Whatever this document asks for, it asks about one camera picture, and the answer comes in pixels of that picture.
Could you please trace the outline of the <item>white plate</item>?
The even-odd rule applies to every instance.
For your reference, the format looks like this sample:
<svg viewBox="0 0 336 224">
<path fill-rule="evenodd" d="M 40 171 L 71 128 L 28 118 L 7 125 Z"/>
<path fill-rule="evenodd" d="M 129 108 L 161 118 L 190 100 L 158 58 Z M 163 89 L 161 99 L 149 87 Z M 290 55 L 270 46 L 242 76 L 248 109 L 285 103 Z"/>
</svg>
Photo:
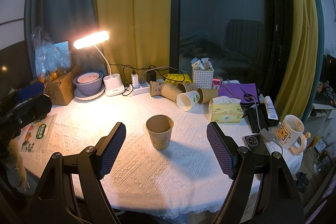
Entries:
<svg viewBox="0 0 336 224">
<path fill-rule="evenodd" d="M 95 100 L 96 98 L 99 98 L 104 93 L 104 91 L 105 91 L 104 85 L 101 86 L 99 91 L 97 91 L 95 94 L 92 95 L 84 95 L 79 91 L 79 89 L 76 89 L 74 91 L 74 97 L 80 101 L 91 101 Z"/>
</svg>

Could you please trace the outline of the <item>black scissors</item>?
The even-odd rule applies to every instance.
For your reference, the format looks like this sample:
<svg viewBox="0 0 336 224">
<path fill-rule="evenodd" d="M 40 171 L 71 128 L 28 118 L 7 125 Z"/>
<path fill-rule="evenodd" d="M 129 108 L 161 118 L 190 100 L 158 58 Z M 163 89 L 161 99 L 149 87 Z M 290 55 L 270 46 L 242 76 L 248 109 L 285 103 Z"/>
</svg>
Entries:
<svg viewBox="0 0 336 224">
<path fill-rule="evenodd" d="M 255 97 L 253 96 L 253 94 L 249 94 L 247 93 L 245 90 L 243 90 L 242 88 L 240 88 L 243 92 L 243 98 L 246 101 L 246 103 L 252 103 L 255 102 Z"/>
</svg>

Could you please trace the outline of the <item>brown paper cup lying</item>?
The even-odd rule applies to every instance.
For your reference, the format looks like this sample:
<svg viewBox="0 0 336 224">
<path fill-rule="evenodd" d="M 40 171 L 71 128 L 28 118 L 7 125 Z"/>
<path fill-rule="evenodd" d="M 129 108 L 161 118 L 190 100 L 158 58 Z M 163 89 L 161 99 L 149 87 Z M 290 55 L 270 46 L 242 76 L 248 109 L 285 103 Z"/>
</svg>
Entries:
<svg viewBox="0 0 336 224">
<path fill-rule="evenodd" d="M 151 81 L 149 85 L 150 85 L 150 96 L 151 97 L 161 95 L 161 89 L 163 87 L 162 82 Z"/>
<path fill-rule="evenodd" d="M 198 88 L 199 93 L 199 103 L 209 103 L 210 100 L 218 96 L 218 90 L 217 89 L 208 89 L 208 88 Z"/>
<path fill-rule="evenodd" d="M 176 102 L 177 96 L 181 93 L 182 93 L 182 91 L 170 82 L 166 82 L 162 85 L 161 96 L 163 96 L 163 97 L 165 97 L 165 98 L 167 98 L 167 99 L 169 99 L 173 102 Z"/>
<path fill-rule="evenodd" d="M 198 86 L 195 83 L 179 83 L 177 84 L 177 88 L 183 93 L 198 90 Z"/>
</svg>

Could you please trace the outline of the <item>brown paper cup lying back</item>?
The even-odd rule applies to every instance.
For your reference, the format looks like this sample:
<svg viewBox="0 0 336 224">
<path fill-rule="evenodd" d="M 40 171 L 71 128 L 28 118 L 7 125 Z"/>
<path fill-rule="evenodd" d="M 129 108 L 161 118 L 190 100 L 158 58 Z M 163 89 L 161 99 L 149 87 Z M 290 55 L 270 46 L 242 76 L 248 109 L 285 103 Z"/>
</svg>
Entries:
<svg viewBox="0 0 336 224">
<path fill-rule="evenodd" d="M 198 90 L 198 86 L 195 83 L 179 83 L 177 84 L 177 88 L 183 93 Z"/>
</svg>

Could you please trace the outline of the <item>brown paper cup lying right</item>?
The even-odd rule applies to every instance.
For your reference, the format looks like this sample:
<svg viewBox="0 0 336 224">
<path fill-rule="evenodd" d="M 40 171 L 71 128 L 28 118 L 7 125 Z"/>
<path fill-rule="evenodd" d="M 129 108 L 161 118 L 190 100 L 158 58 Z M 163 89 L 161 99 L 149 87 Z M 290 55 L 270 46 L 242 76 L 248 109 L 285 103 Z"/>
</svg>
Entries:
<svg viewBox="0 0 336 224">
<path fill-rule="evenodd" d="M 217 89 L 208 89 L 208 88 L 198 88 L 199 93 L 199 103 L 209 103 L 210 100 L 218 96 L 218 90 Z"/>
</svg>

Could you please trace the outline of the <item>black smartphone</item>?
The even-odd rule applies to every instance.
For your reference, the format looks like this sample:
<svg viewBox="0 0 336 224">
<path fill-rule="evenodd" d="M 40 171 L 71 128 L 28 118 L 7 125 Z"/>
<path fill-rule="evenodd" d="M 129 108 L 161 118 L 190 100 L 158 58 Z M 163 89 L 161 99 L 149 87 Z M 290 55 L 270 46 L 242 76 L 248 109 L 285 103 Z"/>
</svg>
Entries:
<svg viewBox="0 0 336 224">
<path fill-rule="evenodd" d="M 243 137 L 246 146 L 252 153 L 257 155 L 269 156 L 269 150 L 264 142 L 264 139 L 259 134 L 247 135 Z"/>
</svg>

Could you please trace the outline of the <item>white tube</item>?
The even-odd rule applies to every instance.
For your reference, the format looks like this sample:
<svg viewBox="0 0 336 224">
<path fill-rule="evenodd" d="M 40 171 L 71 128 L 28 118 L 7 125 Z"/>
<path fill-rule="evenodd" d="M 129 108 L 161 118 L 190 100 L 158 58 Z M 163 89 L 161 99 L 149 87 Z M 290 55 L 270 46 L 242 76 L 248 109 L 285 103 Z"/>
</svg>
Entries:
<svg viewBox="0 0 336 224">
<path fill-rule="evenodd" d="M 278 120 L 276 109 L 273 105 L 273 102 L 272 102 L 270 96 L 264 97 L 264 104 L 265 104 L 268 119 Z"/>
</svg>

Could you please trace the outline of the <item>black power adapter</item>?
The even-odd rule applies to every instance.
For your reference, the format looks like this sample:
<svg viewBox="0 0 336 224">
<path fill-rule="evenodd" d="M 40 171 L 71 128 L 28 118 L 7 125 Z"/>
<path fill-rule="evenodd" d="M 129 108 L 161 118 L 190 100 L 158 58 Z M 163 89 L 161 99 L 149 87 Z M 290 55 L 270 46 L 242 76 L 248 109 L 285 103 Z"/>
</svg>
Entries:
<svg viewBox="0 0 336 224">
<path fill-rule="evenodd" d="M 156 81 L 157 80 L 157 75 L 156 71 L 147 71 L 146 73 L 146 81 L 150 83 L 151 81 Z"/>
</svg>

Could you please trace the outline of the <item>brown cartoon paper cup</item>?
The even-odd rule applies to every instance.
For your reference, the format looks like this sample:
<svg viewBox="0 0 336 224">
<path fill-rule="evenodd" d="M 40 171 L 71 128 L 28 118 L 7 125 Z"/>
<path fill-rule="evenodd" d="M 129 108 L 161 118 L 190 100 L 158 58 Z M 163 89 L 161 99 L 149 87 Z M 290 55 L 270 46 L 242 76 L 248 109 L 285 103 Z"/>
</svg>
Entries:
<svg viewBox="0 0 336 224">
<path fill-rule="evenodd" d="M 163 114 L 150 117 L 146 122 L 151 143 L 157 150 L 167 149 L 170 145 L 174 121 Z"/>
</svg>

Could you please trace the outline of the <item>pink inner bowl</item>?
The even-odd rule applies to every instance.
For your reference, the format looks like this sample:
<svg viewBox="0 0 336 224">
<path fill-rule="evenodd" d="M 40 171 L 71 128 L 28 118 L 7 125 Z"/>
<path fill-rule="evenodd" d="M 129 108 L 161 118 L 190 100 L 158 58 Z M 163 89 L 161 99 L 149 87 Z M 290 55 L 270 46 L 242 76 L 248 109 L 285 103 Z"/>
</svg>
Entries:
<svg viewBox="0 0 336 224">
<path fill-rule="evenodd" d="M 99 79 L 99 77 L 100 75 L 97 72 L 85 73 L 77 78 L 77 82 L 80 84 L 91 83 Z"/>
</svg>

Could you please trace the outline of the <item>purple cloth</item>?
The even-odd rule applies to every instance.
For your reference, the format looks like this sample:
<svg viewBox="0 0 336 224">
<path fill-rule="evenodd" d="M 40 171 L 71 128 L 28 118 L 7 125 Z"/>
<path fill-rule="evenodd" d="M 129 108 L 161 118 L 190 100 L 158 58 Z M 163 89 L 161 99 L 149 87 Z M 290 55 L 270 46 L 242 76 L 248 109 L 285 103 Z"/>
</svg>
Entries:
<svg viewBox="0 0 336 224">
<path fill-rule="evenodd" d="M 243 92 L 240 88 L 242 88 L 243 90 L 245 90 L 249 94 L 253 94 L 253 96 L 255 97 L 255 102 L 259 103 L 259 98 L 258 98 L 255 83 L 251 83 L 251 84 L 232 84 L 232 83 L 221 84 L 220 88 L 219 88 L 219 91 L 218 91 L 218 94 L 219 94 L 219 96 L 227 96 L 229 98 L 240 99 L 241 103 L 249 104 L 249 103 L 246 103 L 246 101 L 244 100 Z"/>
</svg>

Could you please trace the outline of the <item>brown paper cup lying middle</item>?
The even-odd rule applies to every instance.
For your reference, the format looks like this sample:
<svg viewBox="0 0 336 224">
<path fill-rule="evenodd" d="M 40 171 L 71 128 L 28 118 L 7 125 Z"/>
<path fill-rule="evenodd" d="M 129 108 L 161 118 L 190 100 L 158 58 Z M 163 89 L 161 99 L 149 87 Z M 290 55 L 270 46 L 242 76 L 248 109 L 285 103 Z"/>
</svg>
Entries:
<svg viewBox="0 0 336 224">
<path fill-rule="evenodd" d="M 167 98 L 167 99 L 169 99 L 173 102 L 176 102 L 177 96 L 181 93 L 182 93 L 182 91 L 170 82 L 166 82 L 162 85 L 161 96 L 163 96 L 163 97 L 165 97 L 165 98 Z"/>
</svg>

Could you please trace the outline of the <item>yellow curtain right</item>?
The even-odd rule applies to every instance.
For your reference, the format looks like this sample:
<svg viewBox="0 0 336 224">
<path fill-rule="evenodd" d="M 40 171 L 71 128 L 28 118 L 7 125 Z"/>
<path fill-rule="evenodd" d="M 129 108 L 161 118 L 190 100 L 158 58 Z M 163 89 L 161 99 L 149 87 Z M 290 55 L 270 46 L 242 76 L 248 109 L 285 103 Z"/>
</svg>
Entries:
<svg viewBox="0 0 336 224">
<path fill-rule="evenodd" d="M 285 75 L 275 106 L 280 120 L 301 117 L 314 83 L 318 51 L 318 16 L 315 0 L 293 0 L 293 34 Z"/>
</svg>

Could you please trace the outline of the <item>purple bowl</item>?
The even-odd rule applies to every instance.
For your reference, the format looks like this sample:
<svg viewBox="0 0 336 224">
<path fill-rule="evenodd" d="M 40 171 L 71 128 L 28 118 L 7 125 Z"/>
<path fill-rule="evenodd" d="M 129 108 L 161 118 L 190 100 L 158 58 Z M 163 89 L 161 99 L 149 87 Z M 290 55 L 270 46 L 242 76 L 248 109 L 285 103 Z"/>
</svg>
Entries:
<svg viewBox="0 0 336 224">
<path fill-rule="evenodd" d="M 97 72 L 97 73 L 99 73 L 100 77 L 96 81 L 93 81 L 91 83 L 86 83 L 86 84 L 80 84 L 80 83 L 77 82 L 77 78 L 80 76 L 80 75 L 78 75 L 73 79 L 73 83 L 75 84 L 77 89 L 79 89 L 79 91 L 82 94 L 84 94 L 84 95 L 95 94 L 101 88 L 102 78 L 104 76 L 101 72 Z"/>
</svg>

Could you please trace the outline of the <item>white power strip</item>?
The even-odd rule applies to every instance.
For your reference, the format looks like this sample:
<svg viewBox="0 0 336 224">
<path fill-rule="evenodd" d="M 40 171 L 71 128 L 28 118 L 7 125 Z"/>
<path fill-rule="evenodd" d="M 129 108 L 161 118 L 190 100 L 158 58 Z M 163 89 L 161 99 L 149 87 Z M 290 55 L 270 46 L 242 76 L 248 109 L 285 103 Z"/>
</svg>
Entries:
<svg viewBox="0 0 336 224">
<path fill-rule="evenodd" d="M 149 92 L 150 92 L 150 85 L 147 82 L 145 82 L 143 84 L 139 84 L 137 88 L 133 88 L 132 95 L 136 96 L 136 95 L 149 93 Z"/>
</svg>

